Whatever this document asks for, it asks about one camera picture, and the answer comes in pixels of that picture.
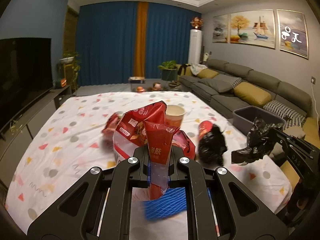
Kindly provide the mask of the black white patterned cushion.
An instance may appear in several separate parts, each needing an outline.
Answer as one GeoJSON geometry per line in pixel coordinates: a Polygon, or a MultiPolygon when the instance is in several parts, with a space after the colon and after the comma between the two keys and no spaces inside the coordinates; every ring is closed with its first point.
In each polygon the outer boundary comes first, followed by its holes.
{"type": "Polygon", "coordinates": [[[232,88],[235,88],[237,85],[242,83],[242,78],[224,75],[224,74],[218,74],[216,77],[214,77],[214,79],[225,82],[225,83],[231,85],[232,88]]]}

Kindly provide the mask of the blue foam net sleeve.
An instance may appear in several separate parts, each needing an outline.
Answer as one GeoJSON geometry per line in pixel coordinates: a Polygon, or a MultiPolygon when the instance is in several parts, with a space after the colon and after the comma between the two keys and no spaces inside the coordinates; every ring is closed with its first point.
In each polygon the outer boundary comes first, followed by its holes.
{"type": "Polygon", "coordinates": [[[167,189],[160,198],[144,201],[143,206],[146,220],[159,220],[177,215],[187,209],[185,188],[167,189]]]}

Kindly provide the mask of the patterned white tablecloth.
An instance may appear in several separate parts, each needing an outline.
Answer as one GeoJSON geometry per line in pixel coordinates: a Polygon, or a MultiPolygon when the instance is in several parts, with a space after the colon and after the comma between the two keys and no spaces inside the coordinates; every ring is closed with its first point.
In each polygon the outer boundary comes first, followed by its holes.
{"type": "Polygon", "coordinates": [[[114,92],[68,99],[42,126],[25,151],[10,179],[5,207],[26,232],[29,225],[90,168],[116,164],[102,129],[113,114],[144,107],[156,101],[184,108],[181,129],[198,143],[199,124],[209,120],[220,127],[228,151],[225,167],[271,211],[278,213],[289,201],[292,186],[270,159],[239,166],[231,163],[231,151],[244,148],[246,137],[226,118],[190,92],[114,92]]]}

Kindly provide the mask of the red cylindrical can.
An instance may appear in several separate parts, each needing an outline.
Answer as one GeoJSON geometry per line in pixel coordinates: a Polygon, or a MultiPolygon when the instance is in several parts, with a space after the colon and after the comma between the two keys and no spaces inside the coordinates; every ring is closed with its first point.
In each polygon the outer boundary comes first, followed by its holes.
{"type": "Polygon", "coordinates": [[[211,121],[203,121],[199,124],[198,129],[199,129],[199,140],[201,140],[203,138],[203,136],[210,132],[210,130],[212,129],[213,123],[211,121]]]}

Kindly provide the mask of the orange paper cup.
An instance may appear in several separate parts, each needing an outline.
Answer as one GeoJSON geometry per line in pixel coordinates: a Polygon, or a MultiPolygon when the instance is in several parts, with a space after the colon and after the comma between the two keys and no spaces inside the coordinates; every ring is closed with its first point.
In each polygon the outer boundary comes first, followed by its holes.
{"type": "Polygon", "coordinates": [[[185,110],[179,105],[167,105],[164,123],[169,126],[181,127],[185,110]]]}

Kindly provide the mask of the white standing air conditioner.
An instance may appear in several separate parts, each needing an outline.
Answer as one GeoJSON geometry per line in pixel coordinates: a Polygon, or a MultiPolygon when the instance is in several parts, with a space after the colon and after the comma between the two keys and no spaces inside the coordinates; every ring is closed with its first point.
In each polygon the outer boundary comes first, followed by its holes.
{"type": "Polygon", "coordinates": [[[191,29],[189,41],[188,64],[199,64],[202,46],[202,31],[191,29]]]}

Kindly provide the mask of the black flat television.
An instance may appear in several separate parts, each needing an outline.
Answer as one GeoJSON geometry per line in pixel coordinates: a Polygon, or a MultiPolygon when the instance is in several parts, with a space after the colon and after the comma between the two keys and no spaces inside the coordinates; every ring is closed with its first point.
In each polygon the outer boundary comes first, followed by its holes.
{"type": "Polygon", "coordinates": [[[53,87],[50,38],[1,39],[1,130],[53,87]]]}

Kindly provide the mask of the crumpled red foil wrapper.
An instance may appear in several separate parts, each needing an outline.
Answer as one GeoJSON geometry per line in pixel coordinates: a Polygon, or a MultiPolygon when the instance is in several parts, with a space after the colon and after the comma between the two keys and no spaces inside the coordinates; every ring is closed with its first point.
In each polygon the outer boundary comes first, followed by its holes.
{"type": "Polygon", "coordinates": [[[118,113],[114,113],[110,116],[104,129],[101,131],[105,139],[111,140],[113,138],[114,132],[120,120],[121,120],[121,117],[118,113]]]}

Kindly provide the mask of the green potted plant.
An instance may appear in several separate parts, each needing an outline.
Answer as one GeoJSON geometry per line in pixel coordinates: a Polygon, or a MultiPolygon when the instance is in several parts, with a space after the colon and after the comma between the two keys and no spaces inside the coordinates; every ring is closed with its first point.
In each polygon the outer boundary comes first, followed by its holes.
{"type": "Polygon", "coordinates": [[[176,81],[177,79],[177,64],[175,60],[164,61],[158,68],[161,71],[161,79],[164,81],[176,81]]]}

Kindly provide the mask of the small red tissue packet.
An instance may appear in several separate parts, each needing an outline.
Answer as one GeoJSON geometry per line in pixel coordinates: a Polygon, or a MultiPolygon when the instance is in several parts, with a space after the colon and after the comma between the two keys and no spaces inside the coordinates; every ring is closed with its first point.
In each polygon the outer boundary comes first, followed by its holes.
{"type": "Polygon", "coordinates": [[[171,145],[179,128],[149,121],[144,121],[144,127],[151,167],[148,194],[150,200],[156,200],[163,196],[168,188],[171,145]]]}

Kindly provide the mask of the grey plastic trash bin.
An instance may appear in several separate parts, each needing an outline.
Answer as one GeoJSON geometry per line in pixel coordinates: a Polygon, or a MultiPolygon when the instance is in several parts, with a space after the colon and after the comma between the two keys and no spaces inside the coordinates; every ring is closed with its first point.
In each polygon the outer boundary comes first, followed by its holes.
{"type": "Polygon", "coordinates": [[[247,135],[257,117],[262,118],[267,124],[286,124],[283,118],[275,114],[255,106],[247,106],[233,111],[233,126],[242,134],[247,135]]]}

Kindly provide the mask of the mustard cushion far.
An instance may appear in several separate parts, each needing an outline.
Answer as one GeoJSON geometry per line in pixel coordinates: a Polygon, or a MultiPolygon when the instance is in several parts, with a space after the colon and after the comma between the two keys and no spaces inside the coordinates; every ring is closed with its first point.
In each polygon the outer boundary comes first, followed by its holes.
{"type": "Polygon", "coordinates": [[[199,74],[197,74],[197,77],[199,77],[201,79],[205,79],[205,78],[212,79],[212,78],[216,77],[217,75],[219,75],[219,73],[217,71],[206,68],[206,69],[201,70],[199,72],[199,74]]]}

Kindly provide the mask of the left landscape painting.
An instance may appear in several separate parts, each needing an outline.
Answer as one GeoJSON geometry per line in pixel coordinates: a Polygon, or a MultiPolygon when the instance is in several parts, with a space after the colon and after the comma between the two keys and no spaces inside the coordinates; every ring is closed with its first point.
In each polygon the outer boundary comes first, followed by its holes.
{"type": "Polygon", "coordinates": [[[213,17],[213,43],[227,43],[228,40],[228,15],[213,17]]]}

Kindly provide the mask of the large red snack bag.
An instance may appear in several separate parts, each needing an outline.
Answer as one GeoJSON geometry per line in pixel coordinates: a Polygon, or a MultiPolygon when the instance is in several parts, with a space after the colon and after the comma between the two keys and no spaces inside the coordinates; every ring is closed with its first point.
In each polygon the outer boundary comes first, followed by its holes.
{"type": "Polygon", "coordinates": [[[167,105],[159,101],[130,110],[121,117],[112,138],[116,163],[133,156],[136,148],[147,144],[144,121],[165,124],[166,109],[167,105]]]}

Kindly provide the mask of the mustard cushion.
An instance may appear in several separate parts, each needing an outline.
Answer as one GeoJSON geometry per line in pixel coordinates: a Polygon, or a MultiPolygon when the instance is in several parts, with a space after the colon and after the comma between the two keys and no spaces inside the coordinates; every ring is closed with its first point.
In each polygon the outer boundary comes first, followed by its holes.
{"type": "Polygon", "coordinates": [[[234,94],[246,103],[263,107],[272,100],[270,93],[250,83],[242,82],[234,88],[234,94]]]}
{"type": "Polygon", "coordinates": [[[212,78],[216,77],[217,75],[219,75],[219,73],[217,71],[206,68],[206,69],[201,70],[199,72],[199,74],[197,74],[197,77],[199,77],[201,79],[205,79],[205,78],[212,79],[212,78]]]}

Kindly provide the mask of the grey sectional sofa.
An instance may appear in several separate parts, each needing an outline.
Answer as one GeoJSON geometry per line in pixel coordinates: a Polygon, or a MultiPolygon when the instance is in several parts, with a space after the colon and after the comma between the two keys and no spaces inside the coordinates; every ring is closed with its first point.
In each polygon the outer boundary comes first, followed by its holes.
{"type": "Polygon", "coordinates": [[[227,119],[233,117],[234,111],[248,106],[277,115],[291,126],[303,126],[311,117],[309,94],[240,64],[210,59],[197,75],[190,65],[181,65],[178,80],[183,91],[192,92],[227,119]]]}

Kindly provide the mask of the blue window curtain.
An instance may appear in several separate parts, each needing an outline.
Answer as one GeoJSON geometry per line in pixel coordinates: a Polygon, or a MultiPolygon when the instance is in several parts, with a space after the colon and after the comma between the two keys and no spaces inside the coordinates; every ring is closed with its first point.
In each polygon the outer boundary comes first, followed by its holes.
{"type": "MultiPolygon", "coordinates": [[[[80,54],[80,85],[126,83],[134,76],[138,2],[107,2],[80,8],[76,50],[80,54]]],[[[148,2],[145,76],[161,76],[164,61],[188,61],[191,20],[199,12],[148,2]]]]}

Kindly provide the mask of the orange curtain strip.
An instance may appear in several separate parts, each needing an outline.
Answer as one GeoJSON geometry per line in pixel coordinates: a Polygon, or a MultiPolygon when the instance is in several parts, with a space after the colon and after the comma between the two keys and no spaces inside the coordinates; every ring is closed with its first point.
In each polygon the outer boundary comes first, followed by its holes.
{"type": "Polygon", "coordinates": [[[146,27],[148,20],[148,2],[137,3],[134,76],[145,76],[146,27]]]}

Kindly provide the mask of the black plastic bag scrap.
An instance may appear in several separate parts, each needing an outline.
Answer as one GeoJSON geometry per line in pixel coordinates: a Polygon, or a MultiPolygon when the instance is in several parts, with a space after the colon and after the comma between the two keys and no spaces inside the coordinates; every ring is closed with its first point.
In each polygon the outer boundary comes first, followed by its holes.
{"type": "Polygon", "coordinates": [[[283,131],[283,123],[267,124],[258,116],[253,121],[253,126],[247,134],[247,146],[243,149],[232,151],[231,162],[233,164],[246,165],[263,159],[274,149],[277,143],[275,131],[283,131]]]}

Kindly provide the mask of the plant on wooden stand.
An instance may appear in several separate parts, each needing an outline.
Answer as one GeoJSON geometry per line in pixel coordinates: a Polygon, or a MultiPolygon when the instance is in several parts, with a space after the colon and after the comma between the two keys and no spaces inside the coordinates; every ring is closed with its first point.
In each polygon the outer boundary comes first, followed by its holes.
{"type": "Polygon", "coordinates": [[[59,60],[58,70],[67,85],[71,87],[72,92],[79,88],[78,76],[80,72],[80,55],[77,52],[65,52],[59,60]]]}

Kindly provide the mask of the black plastic bag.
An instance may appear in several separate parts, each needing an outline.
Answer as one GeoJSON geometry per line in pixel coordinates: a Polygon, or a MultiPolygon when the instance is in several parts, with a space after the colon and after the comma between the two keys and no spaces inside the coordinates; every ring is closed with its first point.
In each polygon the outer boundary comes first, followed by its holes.
{"type": "Polygon", "coordinates": [[[208,166],[223,166],[223,154],[227,152],[227,145],[219,126],[213,124],[199,141],[199,159],[208,166]]]}

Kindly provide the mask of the dark coffee table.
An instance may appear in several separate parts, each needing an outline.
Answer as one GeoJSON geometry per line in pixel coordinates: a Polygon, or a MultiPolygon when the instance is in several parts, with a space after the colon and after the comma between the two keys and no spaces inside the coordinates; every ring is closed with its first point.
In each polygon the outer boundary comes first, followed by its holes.
{"type": "Polygon", "coordinates": [[[181,92],[183,89],[181,85],[175,87],[170,86],[170,81],[164,81],[161,79],[145,79],[144,83],[117,83],[107,85],[92,85],[81,86],[74,96],[89,96],[102,93],[114,93],[114,92],[137,92],[138,87],[142,87],[145,92],[152,92],[153,86],[160,88],[160,91],[174,91],[181,92]]]}

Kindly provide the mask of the grey cushion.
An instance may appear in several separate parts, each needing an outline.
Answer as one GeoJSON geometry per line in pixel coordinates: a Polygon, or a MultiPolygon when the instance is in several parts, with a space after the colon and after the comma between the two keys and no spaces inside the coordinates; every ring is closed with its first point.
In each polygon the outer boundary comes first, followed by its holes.
{"type": "Polygon", "coordinates": [[[199,83],[209,86],[210,88],[216,90],[218,93],[226,93],[233,88],[231,84],[216,79],[200,79],[199,83]]]}

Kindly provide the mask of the right framed painting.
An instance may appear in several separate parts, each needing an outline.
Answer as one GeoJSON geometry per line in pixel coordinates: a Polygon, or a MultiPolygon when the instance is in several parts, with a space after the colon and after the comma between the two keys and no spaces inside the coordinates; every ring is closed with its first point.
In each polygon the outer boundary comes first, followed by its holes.
{"type": "Polygon", "coordinates": [[[308,30],[302,12],[277,9],[279,49],[281,51],[309,58],[308,30]]]}

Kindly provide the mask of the artificial orange flower bouquet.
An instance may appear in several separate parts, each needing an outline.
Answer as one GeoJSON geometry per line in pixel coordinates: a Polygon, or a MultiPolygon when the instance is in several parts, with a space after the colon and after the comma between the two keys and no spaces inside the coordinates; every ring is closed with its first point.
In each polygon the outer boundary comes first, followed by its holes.
{"type": "Polygon", "coordinates": [[[196,30],[201,30],[202,26],[203,26],[203,19],[196,16],[196,17],[193,17],[192,20],[191,20],[191,27],[193,29],[196,29],[196,30]]]}

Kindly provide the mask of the houndstooth patterned cushion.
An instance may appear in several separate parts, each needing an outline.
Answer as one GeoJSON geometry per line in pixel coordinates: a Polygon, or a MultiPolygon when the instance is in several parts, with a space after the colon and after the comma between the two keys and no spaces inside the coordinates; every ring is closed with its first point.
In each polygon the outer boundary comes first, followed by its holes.
{"type": "Polygon", "coordinates": [[[283,103],[272,100],[263,106],[263,109],[274,115],[283,118],[286,123],[283,126],[283,130],[288,129],[293,126],[303,127],[306,117],[299,114],[294,109],[284,105],[283,103]]]}

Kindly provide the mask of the middle sailboat painting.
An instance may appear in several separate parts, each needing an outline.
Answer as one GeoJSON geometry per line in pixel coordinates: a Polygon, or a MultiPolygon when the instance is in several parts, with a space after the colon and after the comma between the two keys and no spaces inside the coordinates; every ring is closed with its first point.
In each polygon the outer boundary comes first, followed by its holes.
{"type": "Polygon", "coordinates": [[[231,43],[276,48],[276,28],[272,9],[250,10],[230,14],[231,43]]]}

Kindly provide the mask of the mustard cushion near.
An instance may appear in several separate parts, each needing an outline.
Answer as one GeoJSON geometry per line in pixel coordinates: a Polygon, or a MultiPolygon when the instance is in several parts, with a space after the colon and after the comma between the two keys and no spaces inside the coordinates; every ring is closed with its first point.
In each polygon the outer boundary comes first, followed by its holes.
{"type": "Polygon", "coordinates": [[[242,82],[234,88],[234,94],[246,103],[263,107],[272,100],[270,93],[250,83],[242,82]]]}

